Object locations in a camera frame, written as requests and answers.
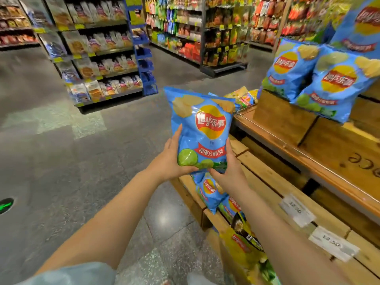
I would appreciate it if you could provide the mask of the person's left hand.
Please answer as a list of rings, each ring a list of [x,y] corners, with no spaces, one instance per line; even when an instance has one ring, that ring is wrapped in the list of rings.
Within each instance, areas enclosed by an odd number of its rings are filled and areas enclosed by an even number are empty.
[[[172,154],[170,156],[165,156],[163,149],[163,151],[154,158],[154,160],[146,169],[148,175],[154,180],[157,185],[160,185],[173,178],[181,177],[178,176],[178,147],[181,132],[182,124],[179,125],[178,129],[171,137],[173,139],[171,147]]]

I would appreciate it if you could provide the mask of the person's right hand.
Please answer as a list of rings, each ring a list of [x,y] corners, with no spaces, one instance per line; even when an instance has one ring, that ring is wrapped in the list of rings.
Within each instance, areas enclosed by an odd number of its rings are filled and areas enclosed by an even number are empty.
[[[244,199],[244,194],[247,193],[250,190],[250,188],[246,176],[241,168],[241,163],[236,158],[232,150],[229,138],[227,138],[225,148],[227,169],[223,174],[225,174],[226,180],[224,182],[217,183],[237,202],[242,202]]]

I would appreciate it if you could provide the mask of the blue crisp bag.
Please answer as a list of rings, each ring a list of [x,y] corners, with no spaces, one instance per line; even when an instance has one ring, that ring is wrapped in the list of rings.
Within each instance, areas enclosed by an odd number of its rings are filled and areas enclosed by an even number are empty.
[[[241,210],[240,205],[229,195],[227,195],[221,203],[218,205],[217,209],[220,211],[221,215],[227,220],[231,225],[233,219],[237,213],[246,221],[246,217]]]
[[[321,45],[314,42],[281,38],[258,97],[266,90],[288,101],[295,100],[316,65],[320,49]]]
[[[348,121],[355,99],[380,78],[380,59],[323,44],[312,81],[290,103],[340,124]]]
[[[198,172],[227,169],[226,142],[236,111],[235,101],[216,95],[204,95],[174,87],[164,87],[172,109],[171,126],[178,140],[178,165],[194,166]]]
[[[352,0],[330,45],[380,60],[380,0]]]
[[[228,194],[221,188],[209,172],[196,172],[191,174],[196,184],[196,192],[207,208],[216,214],[218,206]]]

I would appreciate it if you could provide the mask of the person's left forearm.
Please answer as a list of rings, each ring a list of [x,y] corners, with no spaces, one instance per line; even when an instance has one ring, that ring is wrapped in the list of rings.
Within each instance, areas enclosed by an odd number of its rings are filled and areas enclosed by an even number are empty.
[[[35,276],[87,263],[104,263],[117,269],[150,198],[167,181],[148,169],[136,174],[44,262]]]

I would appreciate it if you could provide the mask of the person's right forearm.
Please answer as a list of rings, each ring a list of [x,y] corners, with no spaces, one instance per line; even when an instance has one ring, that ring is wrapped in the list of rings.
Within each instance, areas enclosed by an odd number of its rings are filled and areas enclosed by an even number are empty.
[[[230,194],[240,204],[283,285],[353,285],[249,187],[233,186]]]

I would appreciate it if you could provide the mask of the yellow snack bags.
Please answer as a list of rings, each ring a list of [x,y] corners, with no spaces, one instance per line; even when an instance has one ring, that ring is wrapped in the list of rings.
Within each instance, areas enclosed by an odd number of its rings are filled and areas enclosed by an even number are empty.
[[[225,98],[231,99],[235,103],[236,111],[255,105],[258,100],[258,89],[247,90],[245,86],[226,94]]]

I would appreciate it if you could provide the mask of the yellow crisp bag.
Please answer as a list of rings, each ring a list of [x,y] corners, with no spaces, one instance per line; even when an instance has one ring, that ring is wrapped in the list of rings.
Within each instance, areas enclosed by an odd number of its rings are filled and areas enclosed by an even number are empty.
[[[221,239],[249,285],[282,285],[262,245],[240,212],[235,214],[231,227]]]

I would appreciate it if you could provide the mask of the white price tag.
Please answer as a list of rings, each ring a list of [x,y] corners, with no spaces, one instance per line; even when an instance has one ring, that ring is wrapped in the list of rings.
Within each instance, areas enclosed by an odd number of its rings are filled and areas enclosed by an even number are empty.
[[[316,220],[316,216],[293,194],[285,196],[279,206],[301,228]]]
[[[360,251],[356,245],[322,226],[318,226],[308,239],[342,262],[348,262]]]

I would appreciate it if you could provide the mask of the wooden display stand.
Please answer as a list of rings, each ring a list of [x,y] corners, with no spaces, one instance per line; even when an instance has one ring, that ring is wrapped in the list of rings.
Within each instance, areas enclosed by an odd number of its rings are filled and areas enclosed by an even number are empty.
[[[234,116],[232,147],[256,191],[294,229],[318,226],[360,248],[342,262],[322,248],[355,285],[380,285],[380,103],[358,98],[353,122],[302,110],[263,91]],[[316,216],[299,227],[279,206],[296,196]]]

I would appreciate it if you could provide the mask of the grey sleeve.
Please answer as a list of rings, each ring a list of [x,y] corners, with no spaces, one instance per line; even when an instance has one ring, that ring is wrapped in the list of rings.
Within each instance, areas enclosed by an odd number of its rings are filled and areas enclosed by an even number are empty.
[[[14,285],[114,285],[116,274],[106,263],[90,262],[46,271]]]

